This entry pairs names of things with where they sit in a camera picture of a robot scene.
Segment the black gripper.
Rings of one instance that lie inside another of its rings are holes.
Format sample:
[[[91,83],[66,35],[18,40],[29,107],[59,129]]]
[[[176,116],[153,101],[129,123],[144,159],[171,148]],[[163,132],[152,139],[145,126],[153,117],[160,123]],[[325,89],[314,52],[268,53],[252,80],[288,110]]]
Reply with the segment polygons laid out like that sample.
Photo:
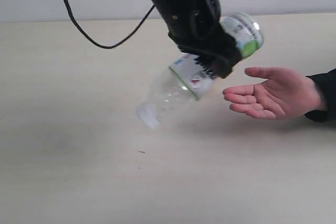
[[[157,9],[178,49],[196,55],[212,79],[225,79],[242,61],[236,39],[219,23],[219,0],[157,0]]]

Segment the black jacket sleeve forearm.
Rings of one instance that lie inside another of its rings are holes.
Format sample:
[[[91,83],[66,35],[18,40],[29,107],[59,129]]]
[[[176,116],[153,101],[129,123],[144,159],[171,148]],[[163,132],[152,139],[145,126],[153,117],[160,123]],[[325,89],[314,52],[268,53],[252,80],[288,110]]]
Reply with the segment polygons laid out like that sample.
[[[324,123],[335,120],[335,69],[320,74],[308,76],[320,94],[321,103],[318,109],[305,114],[309,120]]]

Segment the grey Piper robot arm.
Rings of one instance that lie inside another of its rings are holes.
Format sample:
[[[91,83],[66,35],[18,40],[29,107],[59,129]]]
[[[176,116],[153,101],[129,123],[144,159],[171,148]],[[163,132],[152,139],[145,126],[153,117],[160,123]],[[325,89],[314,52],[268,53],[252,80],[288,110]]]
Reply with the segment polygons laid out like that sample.
[[[212,77],[226,78],[242,60],[236,40],[220,24],[219,0],[151,0],[168,36]]]

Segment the person's open hand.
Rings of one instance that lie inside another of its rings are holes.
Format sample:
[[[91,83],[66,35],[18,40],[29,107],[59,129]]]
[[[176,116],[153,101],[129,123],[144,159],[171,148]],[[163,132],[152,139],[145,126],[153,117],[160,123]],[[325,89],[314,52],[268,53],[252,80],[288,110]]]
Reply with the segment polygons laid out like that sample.
[[[296,71],[279,67],[250,67],[245,74],[264,79],[257,84],[223,90],[230,109],[254,119],[287,120],[318,109],[321,97],[315,83]]]

